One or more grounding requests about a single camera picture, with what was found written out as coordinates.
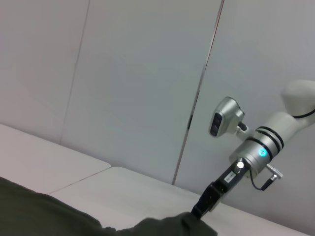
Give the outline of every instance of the table surface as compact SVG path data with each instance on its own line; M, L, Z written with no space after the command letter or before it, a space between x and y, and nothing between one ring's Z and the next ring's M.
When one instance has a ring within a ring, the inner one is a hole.
M106 162L0 125L0 176L51 193L104 171Z
M103 227L130 228L147 217L190 211L199 196L156 179L112 167L51 196L98 219ZM203 220L220 236L305 236L257 216L219 204Z

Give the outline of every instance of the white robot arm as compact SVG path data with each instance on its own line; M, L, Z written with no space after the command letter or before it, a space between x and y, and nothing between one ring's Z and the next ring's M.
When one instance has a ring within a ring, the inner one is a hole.
M242 123L244 112L233 98L224 98L216 107L209 128L210 135L218 138L224 133L236 133L243 143L230 155L231 166L207 187L192 209L192 214L197 218L212 211L245 175L249 175L253 186L262 191L282 177L269 163L298 131L315 123L315 82L293 81L281 95L287 113L274 113L255 131ZM264 168L270 170L272 176L261 188L257 188L253 179Z

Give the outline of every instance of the dark green cloth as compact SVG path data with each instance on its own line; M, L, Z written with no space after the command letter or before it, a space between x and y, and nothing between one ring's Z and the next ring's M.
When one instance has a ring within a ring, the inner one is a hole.
M88 214L0 177L0 236L216 235L188 212L163 220L145 219L131 229L103 229L99 221Z

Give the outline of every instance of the white wall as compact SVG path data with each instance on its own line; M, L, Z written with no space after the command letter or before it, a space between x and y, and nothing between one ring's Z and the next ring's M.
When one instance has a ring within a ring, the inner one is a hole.
M284 111L286 83L315 80L315 1L225 0L205 78L190 127L176 185L202 193L229 166L241 143L208 134L212 112L225 97L235 98L251 128ZM315 126L296 135L273 160L284 178L265 192L244 179L224 203L287 227L315 235ZM262 185L270 177L255 179Z
M170 183L221 0L92 0L61 144Z
M0 1L0 123L60 141L87 6Z

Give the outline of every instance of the black ring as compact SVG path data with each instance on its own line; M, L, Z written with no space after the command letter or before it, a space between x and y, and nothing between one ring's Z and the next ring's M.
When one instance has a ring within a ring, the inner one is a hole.
M270 134L268 134L267 132L262 131L262 130L257 130L257 132L261 133L263 135L266 135L269 139L271 139L275 143L275 145L276 145L276 147L278 149L278 153L281 151L280 146L279 146L277 140L274 137L272 137Z
M306 113L305 115L301 115L301 116L293 116L296 119L301 119L301 118L305 118L305 117L309 117L310 115L315 113L315 109L312 110L311 112Z
M259 127L258 129L266 129L266 130L270 131L271 133L273 133L274 135L276 135L277 138L280 140L280 143L281 143L281 145L282 145L282 148L284 148L284 141L283 141L283 139L281 138L281 136L280 136L276 131L274 131L273 129L271 129L271 128L269 128L269 127L266 127L266 126L261 126L261 127Z
M270 149L260 140L256 139L256 138L253 138L253 137L249 137L248 139L246 140L251 140L251 141L254 141L260 145L262 145L266 151L268 152L269 156L270 156L270 161L272 161L272 159L274 158L274 156L272 155L272 152L270 151Z

